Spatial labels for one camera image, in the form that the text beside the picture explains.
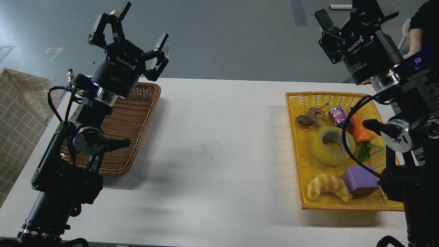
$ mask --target purple sponge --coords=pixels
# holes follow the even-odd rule
[[[360,166],[349,167],[343,174],[343,180],[353,196],[367,196],[380,187],[377,178]]]

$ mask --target white table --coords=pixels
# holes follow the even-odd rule
[[[160,78],[162,95],[131,170],[106,177],[63,239],[161,246],[375,246],[407,243],[403,212],[300,208],[285,92],[374,94],[353,84]],[[378,105],[384,121],[390,107]],[[30,178],[52,121],[0,209],[15,237],[38,195]]]

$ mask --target orange carrot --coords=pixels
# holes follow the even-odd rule
[[[353,125],[353,137],[356,144],[359,145],[361,142],[371,142],[372,137],[363,126],[363,121],[357,113],[352,115],[351,123]]]

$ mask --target tape roll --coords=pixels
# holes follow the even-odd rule
[[[346,139],[349,146],[349,150],[355,152],[355,141],[352,136],[346,132]],[[338,143],[342,147],[342,152],[334,152],[330,150],[324,143],[323,140],[332,140]],[[339,166],[343,165],[348,159],[349,154],[343,147],[342,142],[342,129],[337,127],[324,127],[319,130],[317,136],[314,138],[311,145],[311,150],[314,156],[323,164],[328,166]]]

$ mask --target soda can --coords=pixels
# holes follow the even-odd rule
[[[348,114],[346,114],[345,109],[343,109],[343,106],[338,105],[331,110],[329,110],[329,116],[331,116],[332,122],[334,125],[338,128],[343,128],[343,125],[346,123],[346,118]]]

